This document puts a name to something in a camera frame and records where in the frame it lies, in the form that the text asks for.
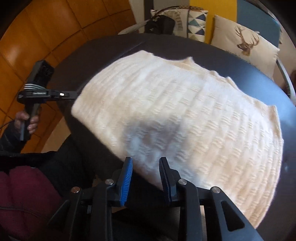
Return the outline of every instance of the white knit sweater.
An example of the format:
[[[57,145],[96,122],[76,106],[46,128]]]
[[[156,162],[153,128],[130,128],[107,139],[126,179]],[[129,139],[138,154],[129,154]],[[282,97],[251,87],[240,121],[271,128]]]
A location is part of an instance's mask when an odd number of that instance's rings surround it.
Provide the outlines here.
[[[278,182],[283,139],[275,106],[193,62],[140,51],[95,75],[72,115],[161,188],[158,161],[198,187],[220,187],[257,227]]]

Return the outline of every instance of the sweater sleeve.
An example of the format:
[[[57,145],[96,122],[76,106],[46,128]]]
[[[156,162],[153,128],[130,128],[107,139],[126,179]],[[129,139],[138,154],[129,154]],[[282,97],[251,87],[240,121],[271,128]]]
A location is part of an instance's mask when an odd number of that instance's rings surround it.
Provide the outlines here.
[[[20,134],[15,129],[14,122],[12,122],[0,138],[0,151],[20,153],[25,144],[25,141],[20,141]]]

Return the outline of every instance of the pillow with deer print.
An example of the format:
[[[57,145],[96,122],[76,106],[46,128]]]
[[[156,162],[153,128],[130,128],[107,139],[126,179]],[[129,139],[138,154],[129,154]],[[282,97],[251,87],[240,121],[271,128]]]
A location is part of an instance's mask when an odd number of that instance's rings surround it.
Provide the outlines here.
[[[272,79],[279,49],[253,30],[215,15],[211,45],[239,56]]]

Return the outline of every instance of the black bag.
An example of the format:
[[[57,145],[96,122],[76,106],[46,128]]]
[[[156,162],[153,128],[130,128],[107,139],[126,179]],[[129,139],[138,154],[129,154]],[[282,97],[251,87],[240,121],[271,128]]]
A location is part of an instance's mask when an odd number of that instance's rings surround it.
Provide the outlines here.
[[[145,25],[148,34],[173,34],[175,20],[165,15],[155,15]]]

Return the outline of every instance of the black table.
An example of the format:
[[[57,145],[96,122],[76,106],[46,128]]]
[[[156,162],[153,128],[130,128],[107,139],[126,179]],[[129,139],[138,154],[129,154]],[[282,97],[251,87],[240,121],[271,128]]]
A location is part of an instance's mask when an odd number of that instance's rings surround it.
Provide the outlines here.
[[[104,67],[139,50],[171,60],[193,56],[198,65],[231,77],[247,95],[277,107],[284,139],[281,175],[274,200],[258,232],[265,241],[287,240],[296,227],[296,148],[293,141],[296,139],[296,107],[272,80],[252,65],[214,46],[190,39],[127,34],[92,40],[77,49],[56,67],[50,87],[79,90]],[[88,157],[91,169],[100,177],[109,178],[113,170],[106,167],[104,161],[111,162],[114,169],[120,168],[122,162],[70,115],[71,106],[72,103],[60,105],[60,108],[65,113],[73,138]],[[94,165],[93,160],[100,159],[104,161],[96,161]]]

